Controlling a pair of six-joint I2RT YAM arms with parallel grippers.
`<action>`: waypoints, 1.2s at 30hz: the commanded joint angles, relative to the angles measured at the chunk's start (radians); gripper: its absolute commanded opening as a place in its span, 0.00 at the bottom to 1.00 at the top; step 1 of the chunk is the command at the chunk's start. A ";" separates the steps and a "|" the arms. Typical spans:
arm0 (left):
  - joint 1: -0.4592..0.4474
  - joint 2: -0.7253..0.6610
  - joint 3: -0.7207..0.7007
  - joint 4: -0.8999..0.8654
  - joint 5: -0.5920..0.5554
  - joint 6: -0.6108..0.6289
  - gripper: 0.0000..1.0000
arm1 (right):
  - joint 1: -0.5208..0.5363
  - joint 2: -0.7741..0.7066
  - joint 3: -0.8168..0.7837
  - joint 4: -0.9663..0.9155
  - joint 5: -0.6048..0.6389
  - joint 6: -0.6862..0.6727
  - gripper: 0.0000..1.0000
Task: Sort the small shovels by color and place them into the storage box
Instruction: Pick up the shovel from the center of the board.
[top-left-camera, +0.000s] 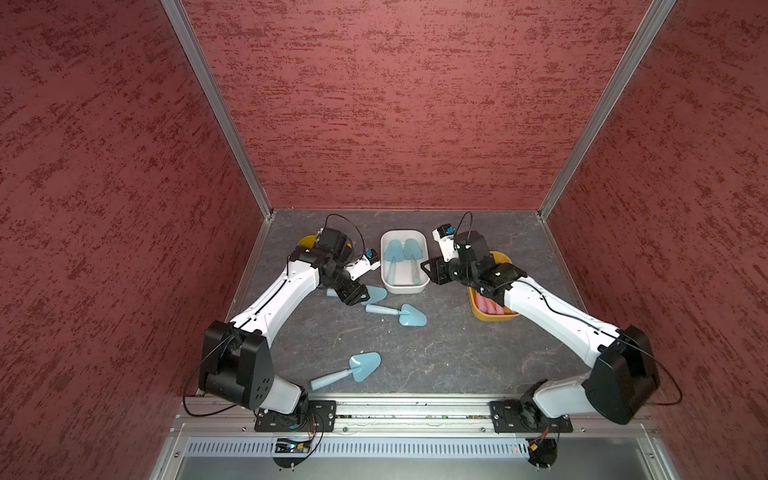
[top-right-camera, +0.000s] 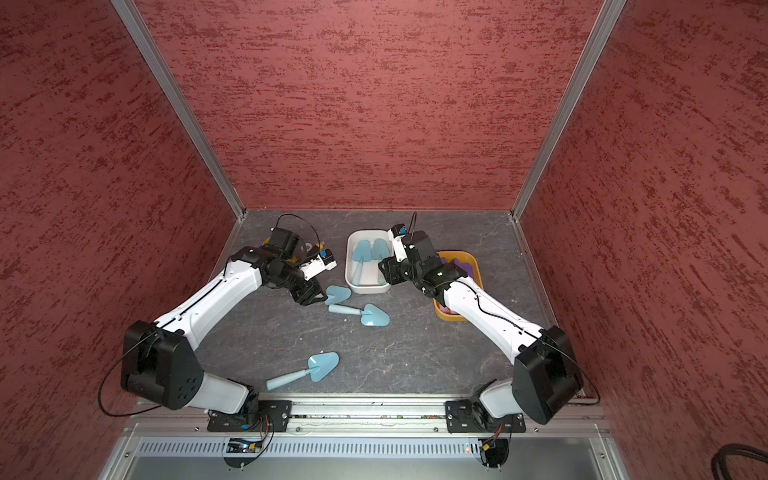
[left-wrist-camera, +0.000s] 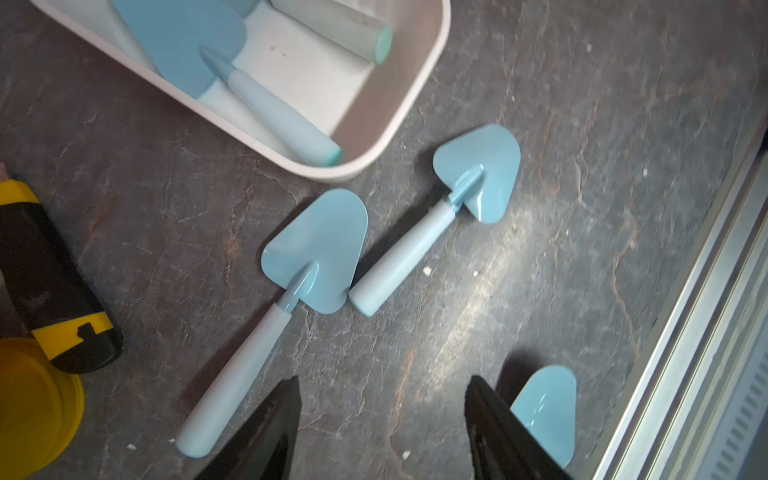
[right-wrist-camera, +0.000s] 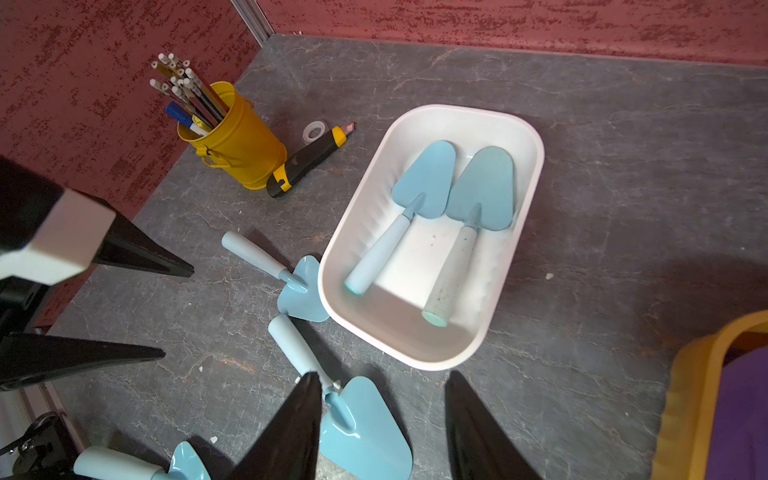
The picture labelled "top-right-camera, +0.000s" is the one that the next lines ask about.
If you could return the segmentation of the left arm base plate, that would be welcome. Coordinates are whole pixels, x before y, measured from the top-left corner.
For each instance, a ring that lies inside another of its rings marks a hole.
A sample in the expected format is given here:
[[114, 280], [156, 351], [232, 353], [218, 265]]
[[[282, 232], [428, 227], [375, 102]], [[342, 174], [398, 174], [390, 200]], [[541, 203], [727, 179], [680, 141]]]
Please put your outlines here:
[[259, 400], [247, 402], [240, 412], [208, 413], [207, 431], [213, 433], [282, 433], [287, 430], [293, 403], [290, 400]]

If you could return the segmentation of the purple shovel small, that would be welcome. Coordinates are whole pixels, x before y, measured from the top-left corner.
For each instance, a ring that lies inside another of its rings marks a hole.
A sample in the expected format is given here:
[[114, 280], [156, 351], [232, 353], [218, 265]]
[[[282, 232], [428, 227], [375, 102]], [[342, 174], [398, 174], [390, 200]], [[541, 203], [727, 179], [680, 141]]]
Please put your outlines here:
[[453, 259], [445, 259], [445, 263], [446, 264], [453, 263], [457, 267], [464, 270], [469, 277], [475, 278], [475, 267], [471, 262], [464, 262], [459, 259], [453, 258]]

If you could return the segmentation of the yellow storage box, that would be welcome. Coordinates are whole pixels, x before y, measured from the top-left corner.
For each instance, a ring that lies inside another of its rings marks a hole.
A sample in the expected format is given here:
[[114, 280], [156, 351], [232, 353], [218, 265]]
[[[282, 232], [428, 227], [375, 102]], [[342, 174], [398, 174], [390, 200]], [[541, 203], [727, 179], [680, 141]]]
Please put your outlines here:
[[[482, 276], [479, 271], [479, 265], [476, 258], [465, 251], [444, 250], [438, 251], [438, 256], [444, 264], [454, 263], [463, 269], [467, 275], [480, 287], [483, 287]], [[446, 322], [466, 322], [466, 319], [456, 312], [444, 307], [437, 300], [434, 301], [434, 308], [439, 319]]]

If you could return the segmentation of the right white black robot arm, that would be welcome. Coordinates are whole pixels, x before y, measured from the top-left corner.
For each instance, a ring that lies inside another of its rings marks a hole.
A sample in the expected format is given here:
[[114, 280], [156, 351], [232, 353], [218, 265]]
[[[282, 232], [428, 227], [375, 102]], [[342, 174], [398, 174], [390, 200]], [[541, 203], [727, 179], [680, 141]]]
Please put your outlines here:
[[479, 412], [493, 419], [523, 414], [545, 425], [584, 386], [567, 334], [524, 319], [483, 290], [460, 266], [444, 262], [422, 230], [403, 224], [388, 231], [393, 254], [378, 264], [385, 280], [412, 283], [426, 297], [465, 318], [513, 365], [512, 377], [493, 381], [476, 396]]

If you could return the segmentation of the light blue shovel back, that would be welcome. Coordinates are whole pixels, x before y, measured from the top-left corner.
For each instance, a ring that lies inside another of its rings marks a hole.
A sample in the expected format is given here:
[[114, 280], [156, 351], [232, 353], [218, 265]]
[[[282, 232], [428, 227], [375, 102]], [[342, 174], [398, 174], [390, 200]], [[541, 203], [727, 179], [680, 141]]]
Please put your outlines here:
[[347, 287], [329, 285], [326, 289], [326, 305], [342, 303], [351, 297], [352, 291]]

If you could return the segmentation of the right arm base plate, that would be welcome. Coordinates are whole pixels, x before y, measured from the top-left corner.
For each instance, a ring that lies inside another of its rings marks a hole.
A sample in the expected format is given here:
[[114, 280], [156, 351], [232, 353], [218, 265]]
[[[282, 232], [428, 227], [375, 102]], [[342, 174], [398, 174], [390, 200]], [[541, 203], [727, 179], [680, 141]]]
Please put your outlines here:
[[444, 403], [448, 432], [457, 433], [525, 433], [521, 414], [492, 417], [478, 402], [470, 399], [449, 400]]

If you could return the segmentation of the light blue shovel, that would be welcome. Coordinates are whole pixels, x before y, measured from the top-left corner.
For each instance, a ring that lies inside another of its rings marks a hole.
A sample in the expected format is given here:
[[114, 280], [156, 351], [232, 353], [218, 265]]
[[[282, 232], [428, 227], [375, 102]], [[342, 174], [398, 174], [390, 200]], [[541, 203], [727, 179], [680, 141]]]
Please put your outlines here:
[[347, 287], [329, 285], [326, 289], [326, 305], [342, 303], [351, 297], [352, 291]]
[[312, 355], [304, 369], [267, 380], [266, 389], [273, 391], [304, 377], [309, 377], [313, 382], [318, 383], [338, 366], [339, 361], [340, 357], [336, 352]]
[[369, 240], [359, 241], [352, 254], [354, 268], [351, 276], [353, 285], [361, 284], [361, 277], [364, 265], [372, 259], [371, 243]]
[[389, 315], [373, 304], [366, 304], [364, 308], [332, 304], [328, 311], [335, 314], [352, 315], [361, 318], [361, 323], [367, 327], [385, 327], [390, 324]]
[[374, 241], [371, 249], [371, 258], [374, 262], [374, 267], [377, 273], [377, 284], [385, 285], [387, 283], [384, 274], [379, 268], [379, 263], [390, 256], [390, 250], [388, 242], [383, 238], [378, 238]]

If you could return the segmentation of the white storage box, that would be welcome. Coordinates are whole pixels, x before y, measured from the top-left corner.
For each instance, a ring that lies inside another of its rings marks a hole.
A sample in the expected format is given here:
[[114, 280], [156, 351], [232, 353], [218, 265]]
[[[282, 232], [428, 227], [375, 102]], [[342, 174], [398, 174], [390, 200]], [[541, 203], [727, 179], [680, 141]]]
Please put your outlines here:
[[[381, 239], [387, 247], [387, 252], [380, 258], [375, 256], [375, 242]], [[361, 262], [355, 254], [358, 245], [368, 242], [371, 246], [371, 259]], [[359, 295], [379, 295], [387, 293], [391, 285], [383, 280], [383, 274], [378, 269], [378, 264], [384, 258], [393, 254], [391, 240], [386, 230], [358, 230], [350, 234], [347, 239], [346, 263], [344, 279], [349, 288]]]

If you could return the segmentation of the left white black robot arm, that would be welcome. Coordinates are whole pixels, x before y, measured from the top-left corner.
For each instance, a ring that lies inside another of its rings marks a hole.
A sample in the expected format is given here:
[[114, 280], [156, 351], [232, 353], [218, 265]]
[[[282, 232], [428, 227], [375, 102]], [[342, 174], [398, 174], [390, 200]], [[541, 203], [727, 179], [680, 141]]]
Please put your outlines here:
[[244, 247], [213, 280], [175, 309], [126, 331], [121, 388], [169, 410], [197, 408], [257, 422], [254, 387], [204, 371], [196, 350], [240, 301], [265, 286], [287, 290], [303, 306], [327, 299], [317, 277], [336, 267], [328, 249], [294, 262], [287, 253], [262, 245]]

